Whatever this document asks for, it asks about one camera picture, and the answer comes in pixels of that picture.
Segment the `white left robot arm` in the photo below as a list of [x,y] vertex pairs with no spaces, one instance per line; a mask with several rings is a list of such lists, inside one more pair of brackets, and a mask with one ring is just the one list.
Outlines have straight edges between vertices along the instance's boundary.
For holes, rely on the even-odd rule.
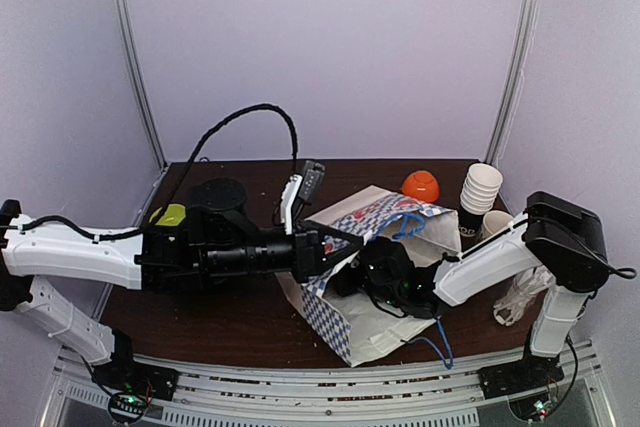
[[9,199],[1,207],[1,308],[31,316],[51,338],[73,348],[105,382],[123,391],[149,378],[131,339],[93,323],[46,277],[105,282],[154,293],[203,292],[219,279],[288,272],[305,283],[353,259],[362,237],[297,214],[325,169],[309,161],[281,194],[280,223],[262,229],[246,213],[244,186],[215,178],[190,189],[182,217],[159,209],[129,230],[87,231],[67,218],[32,219]]

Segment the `blue checkered paper bag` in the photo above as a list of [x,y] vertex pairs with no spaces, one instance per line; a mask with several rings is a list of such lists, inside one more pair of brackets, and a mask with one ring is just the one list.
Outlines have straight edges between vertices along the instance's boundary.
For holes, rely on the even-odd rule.
[[368,186],[312,218],[363,238],[363,249],[305,284],[277,280],[346,365],[379,360],[437,323],[434,265],[461,249],[455,210]]

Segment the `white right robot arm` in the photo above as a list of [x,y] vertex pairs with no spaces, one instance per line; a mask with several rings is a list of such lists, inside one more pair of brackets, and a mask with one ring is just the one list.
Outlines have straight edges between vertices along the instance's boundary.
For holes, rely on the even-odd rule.
[[530,389],[550,373],[550,358],[559,355],[588,298],[612,276],[633,280],[638,275],[633,267],[608,262],[602,223],[594,212],[538,191],[507,227],[428,267],[416,266],[397,240],[372,240],[334,285],[339,296],[362,293],[396,318],[432,320],[526,271],[550,275],[542,311],[530,330],[529,353],[512,370],[517,385]]

